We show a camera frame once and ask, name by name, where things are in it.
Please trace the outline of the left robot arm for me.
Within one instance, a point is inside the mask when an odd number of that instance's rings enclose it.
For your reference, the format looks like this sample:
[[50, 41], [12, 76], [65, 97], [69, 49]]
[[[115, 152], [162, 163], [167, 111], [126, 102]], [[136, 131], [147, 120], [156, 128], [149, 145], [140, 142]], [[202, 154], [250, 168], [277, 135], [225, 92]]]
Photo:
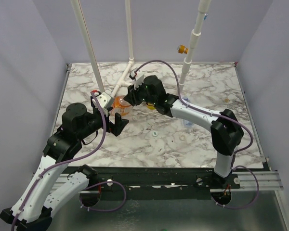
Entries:
[[52, 191], [57, 179], [75, 161], [75, 155], [85, 145], [85, 138], [103, 129], [118, 136], [128, 124], [120, 114], [109, 121], [111, 100], [103, 93], [91, 96], [93, 112], [82, 103], [70, 104], [62, 115], [62, 124], [49, 137], [39, 167], [20, 199], [11, 208], [2, 210], [0, 218], [14, 231], [45, 231], [55, 214], [79, 191], [92, 190], [100, 185], [96, 170], [81, 166], [62, 186]]

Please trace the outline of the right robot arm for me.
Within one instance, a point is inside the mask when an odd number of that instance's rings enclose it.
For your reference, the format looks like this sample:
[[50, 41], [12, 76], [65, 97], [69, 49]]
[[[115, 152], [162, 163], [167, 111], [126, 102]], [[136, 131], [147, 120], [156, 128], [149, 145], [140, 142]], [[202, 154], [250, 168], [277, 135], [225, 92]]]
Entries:
[[218, 112], [188, 104], [179, 96], [167, 93], [157, 76], [145, 77], [142, 83], [128, 86], [124, 100], [132, 106], [151, 104], [162, 115], [187, 120], [208, 130], [217, 151], [212, 184], [219, 189], [228, 185], [234, 152], [244, 135], [231, 110]]

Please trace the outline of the small blue-label water bottle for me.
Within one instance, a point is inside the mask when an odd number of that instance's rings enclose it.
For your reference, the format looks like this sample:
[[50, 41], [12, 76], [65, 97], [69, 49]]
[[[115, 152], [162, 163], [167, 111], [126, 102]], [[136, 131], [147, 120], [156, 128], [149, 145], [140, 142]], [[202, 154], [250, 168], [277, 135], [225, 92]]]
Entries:
[[191, 118], [191, 115], [190, 115], [190, 110], [185, 108], [184, 109], [184, 116], [183, 116], [183, 125], [186, 127], [186, 128], [191, 128], [193, 126], [193, 122], [191, 122], [189, 119]]

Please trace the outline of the yellow pomelo drink bottle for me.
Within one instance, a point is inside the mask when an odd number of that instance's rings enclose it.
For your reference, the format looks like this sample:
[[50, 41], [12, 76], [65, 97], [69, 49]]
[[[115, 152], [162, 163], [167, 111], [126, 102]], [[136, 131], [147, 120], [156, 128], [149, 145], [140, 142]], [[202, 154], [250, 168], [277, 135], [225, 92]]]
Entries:
[[153, 104], [151, 104], [151, 103], [146, 103], [146, 106], [150, 110], [155, 110], [155, 106]]

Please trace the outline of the orange label squat bottle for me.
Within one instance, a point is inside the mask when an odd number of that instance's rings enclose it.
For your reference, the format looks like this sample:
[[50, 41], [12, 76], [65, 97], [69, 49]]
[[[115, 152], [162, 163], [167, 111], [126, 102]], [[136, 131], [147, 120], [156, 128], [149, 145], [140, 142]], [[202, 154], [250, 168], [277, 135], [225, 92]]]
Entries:
[[124, 96], [117, 96], [114, 99], [112, 104], [111, 115], [115, 115], [116, 113], [120, 114], [121, 116], [126, 116], [132, 111], [132, 106], [124, 100]]

